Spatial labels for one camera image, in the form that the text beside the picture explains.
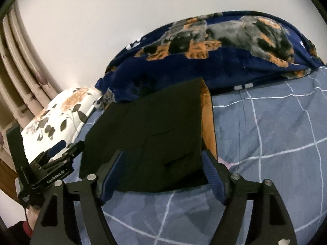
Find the left hand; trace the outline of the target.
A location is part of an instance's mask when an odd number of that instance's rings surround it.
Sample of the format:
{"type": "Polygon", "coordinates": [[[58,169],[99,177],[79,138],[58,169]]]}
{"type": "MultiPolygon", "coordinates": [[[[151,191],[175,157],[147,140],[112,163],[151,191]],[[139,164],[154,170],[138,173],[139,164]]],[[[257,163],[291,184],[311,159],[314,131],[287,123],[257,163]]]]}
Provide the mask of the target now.
{"type": "Polygon", "coordinates": [[[37,209],[33,206],[30,206],[28,209],[27,221],[32,231],[34,230],[34,227],[36,225],[36,221],[38,219],[39,213],[40,213],[40,209],[37,209]]]}

